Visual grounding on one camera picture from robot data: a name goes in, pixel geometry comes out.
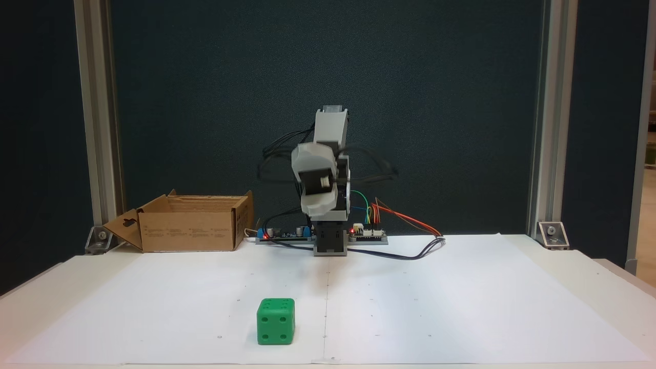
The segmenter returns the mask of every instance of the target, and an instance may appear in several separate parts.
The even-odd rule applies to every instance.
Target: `robotic arm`
[[[299,144],[291,166],[302,184],[301,210],[314,225],[314,255],[346,255],[346,221],[350,212],[350,168],[341,150],[346,144],[348,111],[324,106],[315,118],[314,141]]]

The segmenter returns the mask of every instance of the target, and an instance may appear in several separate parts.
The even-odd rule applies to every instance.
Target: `orange wire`
[[[390,210],[390,209],[386,209],[385,207],[381,207],[381,206],[379,206],[378,204],[372,204],[372,205],[374,206],[374,208],[377,209],[377,211],[380,211],[380,209],[383,209],[383,210],[387,211],[388,213],[391,213],[391,214],[397,215],[397,216],[399,216],[399,217],[406,218],[406,219],[409,220],[409,221],[413,221],[413,222],[415,222],[415,223],[417,223],[417,224],[419,224],[419,225],[422,225],[422,226],[424,226],[426,229],[428,229],[429,231],[431,231],[431,233],[433,233],[433,234],[436,234],[436,235],[438,235],[438,236],[441,236],[441,235],[442,235],[442,233],[440,233],[437,229],[431,227],[430,225],[427,225],[426,223],[420,222],[420,221],[416,220],[415,218],[408,217],[406,214],[401,214],[401,213],[399,213],[399,212],[397,212],[397,211],[393,211],[393,210]]]
[[[378,204],[378,206],[380,206],[380,204],[382,204],[382,207],[383,207],[384,209],[387,209],[387,210],[390,210],[390,211],[394,211],[394,210],[392,210],[391,207],[387,206],[384,202],[382,202],[382,201],[381,201],[380,199],[378,199],[378,198],[376,198],[376,203]],[[428,231],[429,233],[432,233],[433,235],[436,235],[436,234],[435,234],[434,232],[432,232],[431,230],[428,230],[427,228],[422,228],[422,227],[420,227],[420,226],[417,226],[416,224],[412,223],[411,221],[408,221],[406,218],[400,217],[399,215],[397,215],[396,217],[397,217],[398,219],[401,219],[402,221],[408,223],[409,225],[411,225],[411,226],[413,226],[413,227],[419,229],[419,230],[426,230],[426,231]]]
[[[380,210],[378,210],[378,208],[379,208],[378,198],[376,198],[376,209],[377,209],[376,210],[376,220],[378,221],[378,223],[380,223]]]

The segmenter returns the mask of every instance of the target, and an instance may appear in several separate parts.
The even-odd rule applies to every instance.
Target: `green dice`
[[[257,309],[257,343],[288,345],[294,338],[294,300],[263,299]]]

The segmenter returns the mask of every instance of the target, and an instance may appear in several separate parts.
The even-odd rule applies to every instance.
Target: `white paper sheet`
[[[417,242],[390,238],[389,248]],[[325,352],[335,362],[648,360],[500,235],[452,237],[409,263],[351,253],[330,261],[329,276]]]
[[[409,255],[429,239],[390,237],[382,249]],[[648,360],[502,236],[448,240],[419,261],[248,243],[232,253],[142,255],[8,362]],[[291,345],[257,345],[266,297],[296,300]]]

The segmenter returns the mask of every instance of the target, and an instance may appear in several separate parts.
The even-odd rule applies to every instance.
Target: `circuit board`
[[[308,231],[304,236],[299,236],[297,233],[282,232],[279,229],[268,229],[266,235],[262,229],[258,230],[258,235],[255,238],[255,244],[258,245],[276,245],[275,242],[285,242],[290,245],[307,245],[315,242],[314,231],[310,230],[310,235],[307,236]],[[366,229],[361,223],[356,223],[348,230],[348,245],[387,245],[387,234],[385,230]]]

